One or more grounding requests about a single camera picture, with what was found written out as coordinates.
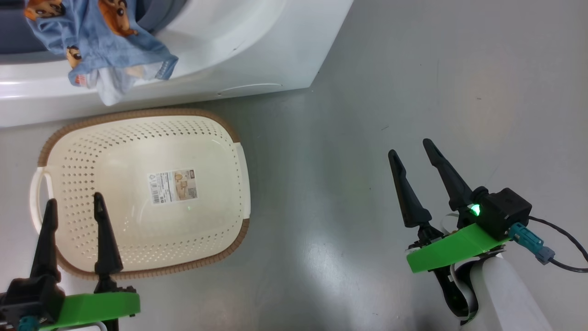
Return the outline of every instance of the black cable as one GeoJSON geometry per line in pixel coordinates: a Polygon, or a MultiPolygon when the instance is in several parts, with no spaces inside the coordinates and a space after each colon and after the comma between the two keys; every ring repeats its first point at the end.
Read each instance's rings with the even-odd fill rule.
{"type": "MultiPolygon", "coordinates": [[[[550,226],[550,227],[554,228],[557,232],[566,236],[580,250],[580,252],[584,256],[584,259],[586,259],[586,261],[588,262],[588,252],[586,251],[586,249],[584,249],[582,244],[580,244],[580,242],[577,241],[576,238],[574,238],[574,236],[569,234],[566,230],[560,228],[559,226],[557,226],[553,223],[549,223],[546,220],[538,219],[537,217],[529,216],[529,220],[533,220],[533,221],[536,221],[539,223],[543,223],[547,226],[550,226]]],[[[553,263],[557,267],[560,267],[562,269],[565,269],[565,270],[568,270],[571,272],[588,273],[588,268],[576,268],[576,267],[568,266],[566,264],[563,264],[563,263],[555,260],[554,258],[549,259],[549,262],[553,263]]]]}
{"type": "Polygon", "coordinates": [[[557,260],[554,260],[553,258],[549,259],[549,262],[553,263],[555,266],[558,266],[562,269],[566,269],[568,271],[571,272],[579,272],[579,273],[588,273],[588,268],[576,268],[576,267],[570,267],[566,264],[563,264],[557,260]]]}

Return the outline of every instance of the blue cable connector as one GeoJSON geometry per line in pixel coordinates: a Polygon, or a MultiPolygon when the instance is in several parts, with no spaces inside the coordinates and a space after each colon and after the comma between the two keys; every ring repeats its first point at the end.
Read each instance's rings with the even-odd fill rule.
{"type": "Polygon", "coordinates": [[[547,246],[543,245],[543,240],[537,237],[526,226],[515,223],[510,227],[509,237],[517,244],[535,254],[535,257],[543,265],[549,263],[549,259],[555,256],[555,252],[547,246]]]}
{"type": "Polygon", "coordinates": [[[39,321],[35,316],[25,316],[18,324],[18,331],[38,331],[39,321]]]}

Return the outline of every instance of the cartoon dog print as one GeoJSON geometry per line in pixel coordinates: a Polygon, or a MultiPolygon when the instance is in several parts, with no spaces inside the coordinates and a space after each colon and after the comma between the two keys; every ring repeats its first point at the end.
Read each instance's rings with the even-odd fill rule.
{"type": "Polygon", "coordinates": [[[79,48],[76,46],[69,46],[65,57],[68,59],[69,65],[74,69],[82,62],[82,55],[79,53],[79,48]]]}
{"type": "Polygon", "coordinates": [[[131,29],[126,14],[126,0],[98,0],[98,6],[106,25],[115,35],[127,37],[139,33],[131,29]]]}
{"type": "Polygon", "coordinates": [[[48,18],[65,15],[65,7],[61,0],[29,0],[25,8],[25,16],[36,21],[37,17],[48,18]]]}

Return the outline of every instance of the clothing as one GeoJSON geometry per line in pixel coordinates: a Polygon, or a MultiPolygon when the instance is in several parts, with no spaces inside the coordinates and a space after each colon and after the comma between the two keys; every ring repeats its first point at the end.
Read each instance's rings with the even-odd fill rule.
{"type": "Polygon", "coordinates": [[[64,55],[72,85],[96,88],[114,104],[139,79],[167,80],[178,58],[135,21],[136,0],[29,0],[36,37],[64,55]]]}

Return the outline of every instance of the gray floor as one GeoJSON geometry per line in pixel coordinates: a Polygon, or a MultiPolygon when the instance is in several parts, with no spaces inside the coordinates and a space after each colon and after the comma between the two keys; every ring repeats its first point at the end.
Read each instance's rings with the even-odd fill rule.
{"type": "MultiPolygon", "coordinates": [[[[588,241],[585,1],[357,0],[312,87],[187,105],[242,137],[249,233],[226,260],[134,285],[143,312],[121,330],[456,330],[434,277],[411,274],[386,153],[395,148],[434,218],[449,212],[421,140],[472,187],[511,187],[588,241]]],[[[25,276],[36,233],[28,185],[66,122],[0,130],[0,288],[25,276]]],[[[563,237],[532,229],[560,260],[563,237]]],[[[588,326],[586,276],[513,263],[556,330],[588,326]]],[[[68,293],[94,284],[64,275],[68,293]]]]}

